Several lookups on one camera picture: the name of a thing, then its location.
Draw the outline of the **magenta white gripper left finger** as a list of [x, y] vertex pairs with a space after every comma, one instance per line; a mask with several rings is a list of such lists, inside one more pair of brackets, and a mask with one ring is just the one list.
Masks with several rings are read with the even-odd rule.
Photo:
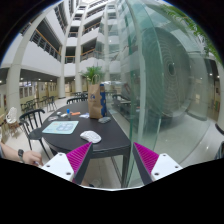
[[93, 144], [88, 142], [69, 153], [58, 153], [42, 169], [65, 180], [80, 185], [84, 178]]

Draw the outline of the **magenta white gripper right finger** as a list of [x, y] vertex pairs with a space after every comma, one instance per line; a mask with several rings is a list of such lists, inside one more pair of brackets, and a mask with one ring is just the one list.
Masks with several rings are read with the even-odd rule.
[[182, 169], [168, 154], [157, 154], [136, 142], [133, 143], [133, 155], [145, 185]]

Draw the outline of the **person's bare forearm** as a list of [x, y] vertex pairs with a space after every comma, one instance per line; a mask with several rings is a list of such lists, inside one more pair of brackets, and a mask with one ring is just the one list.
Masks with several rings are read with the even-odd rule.
[[5, 145], [2, 142], [0, 142], [0, 157], [3, 159], [12, 160], [12, 161], [20, 160], [18, 152], [14, 150], [13, 148]]

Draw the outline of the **person's hand with watch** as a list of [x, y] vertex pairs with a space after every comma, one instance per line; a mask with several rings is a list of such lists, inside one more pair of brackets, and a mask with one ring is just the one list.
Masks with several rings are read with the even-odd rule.
[[33, 166], [43, 165], [41, 154], [35, 151], [24, 152], [23, 161], [26, 164], [33, 165]]

